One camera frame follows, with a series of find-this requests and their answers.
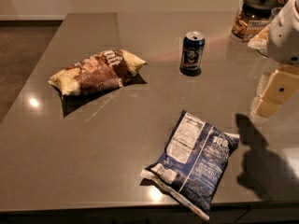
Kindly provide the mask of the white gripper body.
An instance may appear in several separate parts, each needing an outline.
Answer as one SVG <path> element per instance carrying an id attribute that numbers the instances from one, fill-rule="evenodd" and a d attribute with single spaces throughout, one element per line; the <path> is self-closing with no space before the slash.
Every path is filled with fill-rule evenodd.
<path id="1" fill-rule="evenodd" d="M 289 0 L 271 21 L 268 57 L 286 64 L 299 64 L 299 0 Z"/>

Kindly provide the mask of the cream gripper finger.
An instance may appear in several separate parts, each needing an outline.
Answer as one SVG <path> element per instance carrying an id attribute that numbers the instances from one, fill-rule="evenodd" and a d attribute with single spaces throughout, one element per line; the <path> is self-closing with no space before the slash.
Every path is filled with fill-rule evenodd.
<path id="1" fill-rule="evenodd" d="M 299 67 L 282 65 L 260 78 L 257 95 L 264 101 L 283 105 L 299 90 Z"/>
<path id="2" fill-rule="evenodd" d="M 252 101 L 250 109 L 257 116 L 270 118 L 274 116 L 281 107 L 282 104 L 267 101 L 261 97 L 255 97 Z"/>

